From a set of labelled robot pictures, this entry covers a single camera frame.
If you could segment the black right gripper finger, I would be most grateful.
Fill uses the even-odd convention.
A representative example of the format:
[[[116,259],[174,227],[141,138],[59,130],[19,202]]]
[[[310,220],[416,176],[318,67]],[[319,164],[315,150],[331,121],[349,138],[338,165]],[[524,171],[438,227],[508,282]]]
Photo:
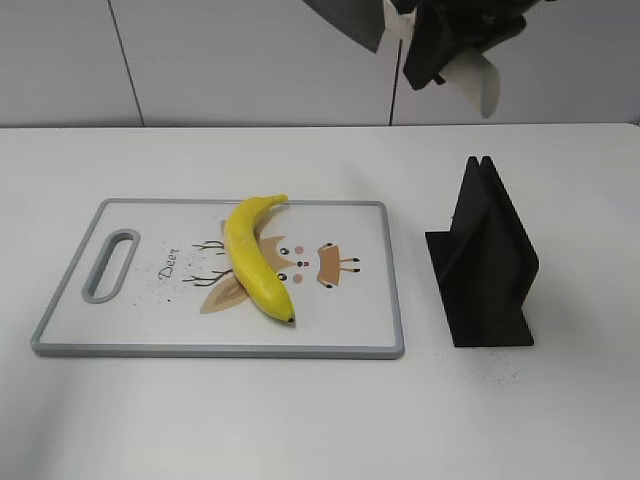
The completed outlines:
[[[418,2],[412,40],[403,73],[421,90],[465,47],[470,35],[459,2]]]

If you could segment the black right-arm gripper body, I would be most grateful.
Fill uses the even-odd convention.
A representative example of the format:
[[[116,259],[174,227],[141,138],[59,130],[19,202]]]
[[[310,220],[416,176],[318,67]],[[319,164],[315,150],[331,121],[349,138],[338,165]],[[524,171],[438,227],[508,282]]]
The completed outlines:
[[[540,0],[393,1],[399,14],[416,12],[416,25],[433,13],[455,38],[469,40],[484,52],[519,35],[526,28],[524,14]]]

